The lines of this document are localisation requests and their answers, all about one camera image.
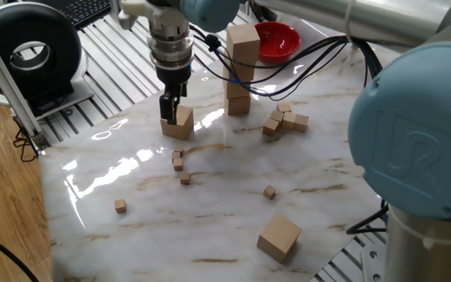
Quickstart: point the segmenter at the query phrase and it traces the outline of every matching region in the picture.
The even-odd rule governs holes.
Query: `small wooden cube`
[[[286,112],[283,117],[283,124],[281,125],[281,128],[288,129],[288,130],[294,130],[296,120],[297,120],[296,114],[293,114],[291,112]]]
[[[267,186],[264,189],[264,196],[266,196],[268,199],[272,200],[274,198],[274,196],[276,196],[276,189],[274,189],[274,187],[272,186]]]
[[[181,172],[184,169],[184,162],[182,159],[174,159],[173,160],[173,169],[176,172]]]
[[[116,208],[117,213],[126,212],[126,202],[124,199],[116,200],[114,202],[114,207]]]
[[[194,130],[193,109],[179,105],[177,107],[177,125],[169,125],[161,119],[161,131],[163,135],[185,140]]]
[[[258,236],[257,247],[277,262],[283,263],[301,231],[300,227],[284,216],[275,214]]]
[[[280,128],[280,123],[278,121],[268,119],[264,124],[264,128],[262,129],[262,134],[274,137],[274,134],[276,133],[276,131],[279,128]]]
[[[172,160],[178,159],[178,158],[181,158],[180,152],[173,152],[173,153],[171,153],[171,159]]]
[[[248,114],[250,113],[251,97],[226,99],[225,109],[228,115]]]
[[[284,116],[285,116],[285,113],[282,113],[277,110],[273,110],[272,114],[271,114],[271,119],[275,120],[275,121],[279,121],[281,123],[281,121],[283,121]]]
[[[180,184],[189,185],[191,183],[191,174],[188,172],[183,172],[180,174]]]
[[[309,117],[306,117],[304,115],[298,114],[297,118],[295,118],[295,126],[294,131],[296,132],[306,132],[307,131],[307,124],[309,122]]]
[[[174,152],[179,152],[180,157],[184,157],[184,146],[177,146],[174,150]]]
[[[282,113],[291,113],[291,106],[289,103],[279,103],[276,110]]]

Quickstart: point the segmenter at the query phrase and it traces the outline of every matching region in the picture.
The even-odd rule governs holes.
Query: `wooden block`
[[[173,153],[171,153],[171,159],[172,159],[172,160],[175,160],[175,159],[178,159],[178,158],[181,158],[179,152],[173,152]]]
[[[274,196],[276,196],[276,189],[274,189],[274,187],[272,186],[267,186],[264,189],[264,196],[266,196],[268,199],[272,200],[274,198]]]
[[[274,134],[276,134],[278,129],[280,129],[280,123],[278,121],[268,119],[262,128],[262,134],[274,137]]]
[[[174,150],[174,152],[179,152],[180,157],[184,157],[184,146],[177,146]]]
[[[180,184],[189,185],[191,183],[191,175],[188,172],[183,172],[180,174]]]
[[[224,81],[223,85],[226,99],[245,98],[250,96],[250,91],[237,83]]]
[[[114,202],[114,207],[116,208],[117,213],[126,212],[126,202],[124,199],[116,200]]]
[[[309,117],[306,117],[304,115],[298,114],[295,118],[295,126],[294,131],[296,132],[306,132],[307,131],[307,124],[309,122]]]
[[[240,79],[240,81],[246,82],[254,80],[255,69],[253,67],[245,67],[237,63],[231,64],[230,62],[227,62],[227,64],[229,67],[231,67],[231,69],[233,69],[233,71],[236,71],[236,74]],[[225,66],[223,67],[223,69],[224,69],[223,71],[224,78],[228,78],[229,80],[235,80],[233,75],[226,69]]]
[[[271,114],[271,119],[275,120],[275,121],[278,121],[278,122],[282,122],[284,116],[285,116],[285,113],[282,113],[282,112],[277,111],[277,110],[273,110],[272,114]]]
[[[227,27],[227,50],[233,59],[255,64],[259,49],[260,37],[253,23]]]
[[[280,111],[280,112],[282,112],[282,113],[286,113],[286,112],[291,113],[291,106],[290,106],[289,103],[279,103],[279,104],[276,106],[276,110],[277,110],[277,111]]]
[[[296,114],[293,114],[291,112],[286,112],[283,117],[283,124],[281,125],[281,128],[294,130],[296,119],[297,119]]]
[[[225,111],[228,115],[248,114],[250,113],[251,97],[226,99]]]
[[[283,263],[301,231],[300,227],[284,216],[275,214],[258,236],[257,247],[277,262]]]
[[[173,160],[173,169],[176,172],[181,172],[184,169],[184,162],[182,159],[174,159]]]
[[[161,119],[161,131],[163,135],[176,139],[185,140],[194,130],[193,109],[180,106],[177,108],[177,125],[169,125],[166,120]]]

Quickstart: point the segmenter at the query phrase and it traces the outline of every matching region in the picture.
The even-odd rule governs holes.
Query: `white marble surface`
[[[47,149],[42,185],[62,274],[82,282],[310,280],[351,240],[345,228],[379,205],[348,149],[364,65],[356,54],[343,68],[344,53],[286,99],[309,116],[305,134],[263,136],[276,107],[266,98],[252,99],[247,116],[224,115],[222,83],[199,71],[182,100],[194,109],[196,131],[187,141],[161,135],[158,96],[151,96]],[[397,56],[378,53],[384,64]],[[278,89],[306,67],[295,64],[264,89]],[[180,185],[171,165],[177,145],[186,150],[190,186]],[[273,201],[262,195],[269,184],[277,188]],[[120,198],[125,214],[114,210]],[[302,228],[283,265],[256,248],[277,212]]]

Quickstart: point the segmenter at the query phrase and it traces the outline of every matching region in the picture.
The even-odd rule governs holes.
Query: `metal grating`
[[[368,227],[385,228],[381,219],[377,219]],[[371,244],[386,245],[386,233],[359,234],[345,246],[328,264],[323,267],[309,282],[363,282],[363,264],[361,252]]]
[[[253,21],[245,13],[239,12],[229,25]],[[149,35],[147,19],[138,18],[135,26],[130,31],[125,31],[113,18],[105,16],[78,33],[88,57],[88,69],[84,77],[88,87],[84,91],[95,95],[40,121],[40,126],[52,145],[99,124],[164,87],[150,61],[146,40]],[[225,45],[226,32],[221,31],[217,35]],[[194,51],[206,64],[215,61],[203,42],[196,40]],[[192,65],[193,71],[201,68],[197,61]]]

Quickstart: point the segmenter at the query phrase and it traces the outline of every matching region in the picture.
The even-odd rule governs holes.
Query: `stacked wooden blocks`
[[[309,117],[301,114],[293,114],[288,103],[278,104],[271,117],[265,122],[262,133],[273,137],[280,128],[306,132]]]
[[[253,24],[236,25],[227,28],[227,50],[231,59],[255,65],[260,48],[260,38]],[[229,67],[236,72],[242,82],[254,79],[255,69],[245,67],[237,63],[228,62]],[[229,80],[235,78],[224,67],[224,77]],[[225,110],[228,115],[250,113],[251,96],[250,91],[234,82],[224,81]]]
[[[171,153],[171,162],[173,163],[173,169],[176,172],[181,172],[184,169],[184,146],[177,146],[173,153]],[[188,172],[180,173],[180,183],[183,185],[189,185],[191,183],[191,175]]]
[[[177,107],[177,125],[169,125],[166,120],[161,119],[163,135],[185,140],[193,130],[194,116],[192,108],[180,105]]]

